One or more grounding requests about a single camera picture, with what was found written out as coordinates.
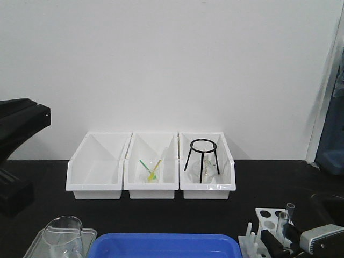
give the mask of white wall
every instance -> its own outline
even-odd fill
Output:
[[[305,159],[338,1],[1,1],[0,97],[52,109],[12,159],[86,131],[223,131],[235,159]]]

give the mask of blue plastic tray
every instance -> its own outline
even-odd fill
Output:
[[[242,258],[232,238],[213,234],[105,234],[88,258]]]

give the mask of white test tube rack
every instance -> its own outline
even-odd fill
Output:
[[[264,243],[260,239],[260,232],[262,230],[268,230],[275,236],[278,213],[286,212],[286,210],[275,208],[256,208],[255,210],[259,220],[257,235],[252,232],[252,223],[249,222],[247,224],[246,235],[238,236],[242,258],[271,258]],[[285,248],[289,248],[291,241],[285,238],[284,243],[282,244]]]

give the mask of white plastic holder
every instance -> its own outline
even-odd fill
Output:
[[[272,235],[276,234],[276,227],[278,222],[278,212],[285,212],[285,209],[278,208],[256,208],[255,209],[258,220],[259,228],[257,235],[252,232],[252,223],[247,224],[246,235],[238,236],[239,246],[241,249],[242,258],[271,258],[268,250],[266,249],[264,243],[260,239],[261,231],[268,230]],[[262,211],[267,212],[269,216],[265,217],[262,215]],[[290,247],[291,241],[285,238],[284,243],[282,243],[285,248]]]
[[[76,199],[119,199],[131,135],[88,132],[68,162],[66,191]]]
[[[185,163],[190,150],[190,143],[195,139],[209,139],[216,143],[220,175],[210,183],[198,183],[190,178],[192,165],[200,161],[200,153],[191,152],[186,171]],[[234,160],[223,132],[211,133],[179,133],[180,143],[180,189],[184,199],[228,199],[230,191],[235,191]],[[209,160],[215,164],[214,153]]]
[[[144,163],[154,160],[159,165],[159,180],[147,183]],[[124,164],[124,189],[130,199],[173,199],[179,189],[178,134],[134,133]]]

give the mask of wire stand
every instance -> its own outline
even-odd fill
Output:
[[[207,142],[210,142],[211,144],[213,144],[213,148],[212,148],[211,150],[199,150],[199,149],[195,149],[195,148],[194,148],[194,143],[197,142],[197,141],[207,141]],[[213,142],[213,141],[211,141],[211,140],[209,140],[209,139],[196,139],[196,140],[193,140],[193,141],[190,143],[189,155],[188,155],[188,159],[187,159],[187,162],[186,162],[186,164],[185,164],[185,167],[184,167],[184,171],[186,171],[186,169],[187,169],[187,166],[188,166],[188,163],[189,163],[189,159],[190,159],[190,155],[191,155],[191,151],[201,153],[201,157],[200,157],[200,179],[199,179],[199,183],[202,184],[204,154],[214,152],[215,161],[216,161],[217,173],[220,175],[219,163],[218,163],[218,161],[217,161],[217,155],[216,155],[216,148],[217,148],[216,143]]]

